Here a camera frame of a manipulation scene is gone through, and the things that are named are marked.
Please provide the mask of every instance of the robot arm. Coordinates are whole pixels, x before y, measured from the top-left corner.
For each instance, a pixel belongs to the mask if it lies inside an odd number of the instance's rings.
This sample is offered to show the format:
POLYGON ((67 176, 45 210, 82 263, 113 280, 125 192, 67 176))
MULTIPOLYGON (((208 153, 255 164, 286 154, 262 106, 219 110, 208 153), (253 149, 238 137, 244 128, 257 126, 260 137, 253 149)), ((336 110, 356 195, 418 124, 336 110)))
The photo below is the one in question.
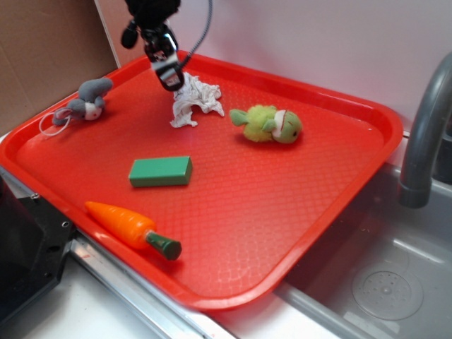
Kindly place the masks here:
POLYGON ((125 0, 135 24, 141 30, 154 30, 177 12, 180 0, 125 0))
POLYGON ((163 88, 176 91, 184 84, 178 44, 171 29, 164 22, 178 11, 180 0, 125 0, 133 16, 125 29, 121 43, 132 48, 138 39, 137 28, 145 42, 145 52, 163 88))

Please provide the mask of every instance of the faucet spout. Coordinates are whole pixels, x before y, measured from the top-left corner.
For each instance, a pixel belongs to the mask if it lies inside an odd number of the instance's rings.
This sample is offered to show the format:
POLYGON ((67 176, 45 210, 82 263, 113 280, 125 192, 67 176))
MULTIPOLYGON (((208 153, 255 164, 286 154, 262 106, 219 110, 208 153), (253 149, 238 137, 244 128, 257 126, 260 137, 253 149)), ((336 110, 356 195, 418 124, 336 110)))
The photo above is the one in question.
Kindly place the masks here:
POLYGON ((417 110, 398 181, 400 204, 409 208, 428 204, 438 153, 441 154, 439 163, 452 167, 452 152, 444 154, 452 147, 452 137, 448 136, 452 136, 451 113, 452 52, 436 68, 417 110))

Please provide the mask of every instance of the green sponge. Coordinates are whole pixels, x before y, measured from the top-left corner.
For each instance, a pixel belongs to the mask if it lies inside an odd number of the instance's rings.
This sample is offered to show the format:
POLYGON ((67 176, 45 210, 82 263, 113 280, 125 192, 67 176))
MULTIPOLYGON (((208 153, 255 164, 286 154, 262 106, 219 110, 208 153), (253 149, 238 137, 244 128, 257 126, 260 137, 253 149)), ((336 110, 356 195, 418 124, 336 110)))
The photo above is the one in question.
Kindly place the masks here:
POLYGON ((135 160, 129 174, 134 187, 187 185, 193 165, 190 157, 135 160))

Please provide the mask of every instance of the plastic tray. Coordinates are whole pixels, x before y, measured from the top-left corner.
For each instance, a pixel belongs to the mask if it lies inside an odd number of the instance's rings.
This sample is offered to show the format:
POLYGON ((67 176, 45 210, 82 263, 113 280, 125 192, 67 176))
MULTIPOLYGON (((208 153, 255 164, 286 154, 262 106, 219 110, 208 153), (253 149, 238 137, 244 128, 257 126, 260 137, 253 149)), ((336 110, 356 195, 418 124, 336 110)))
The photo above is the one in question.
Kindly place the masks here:
MULTIPOLYGON (((271 291, 366 184, 402 138, 390 109, 312 85, 195 56, 187 67, 218 84, 226 112, 203 114, 175 129, 172 93, 140 58, 114 81, 96 121, 72 121, 58 136, 39 132, 43 114, 0 144, 0 163, 40 193, 89 237, 179 302, 227 309, 271 291), (254 143, 230 121, 232 108, 275 105, 304 125, 292 145, 254 143), (133 188, 135 159, 190 155, 187 186, 133 188), (112 237, 83 207, 99 201, 154 219, 182 242, 181 257, 135 251, 112 237)), ((51 119, 45 128, 53 131, 51 119)))

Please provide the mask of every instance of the orange carrot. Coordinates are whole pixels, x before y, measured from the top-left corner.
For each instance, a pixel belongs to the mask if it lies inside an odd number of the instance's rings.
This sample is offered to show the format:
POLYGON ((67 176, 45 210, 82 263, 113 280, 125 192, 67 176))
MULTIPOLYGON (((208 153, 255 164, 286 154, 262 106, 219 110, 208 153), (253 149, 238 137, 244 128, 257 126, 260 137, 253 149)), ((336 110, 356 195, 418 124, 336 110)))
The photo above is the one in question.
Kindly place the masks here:
POLYGON ((182 251, 180 242, 157 234, 155 223, 140 213, 94 201, 85 202, 85 207, 103 227, 130 247, 144 249, 150 244, 169 260, 177 259, 182 251))

